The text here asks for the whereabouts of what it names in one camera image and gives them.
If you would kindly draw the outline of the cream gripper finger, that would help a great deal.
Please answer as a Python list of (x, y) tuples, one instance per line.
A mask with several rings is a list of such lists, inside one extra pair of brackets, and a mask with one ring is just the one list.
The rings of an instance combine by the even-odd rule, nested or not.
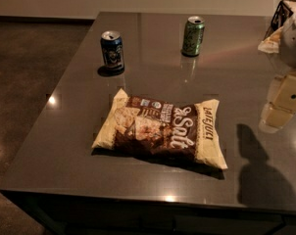
[(291, 113), (266, 103), (261, 112), (259, 128), (266, 133), (276, 133), (292, 118)]
[(296, 113), (296, 70), (276, 75), (271, 82), (268, 101), (276, 108)]

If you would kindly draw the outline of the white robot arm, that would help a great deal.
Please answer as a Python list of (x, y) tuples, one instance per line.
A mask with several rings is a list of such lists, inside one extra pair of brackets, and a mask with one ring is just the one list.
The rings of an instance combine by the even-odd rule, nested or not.
[(276, 69), (259, 126), (276, 133), (296, 114), (296, 0), (278, 3), (258, 50)]

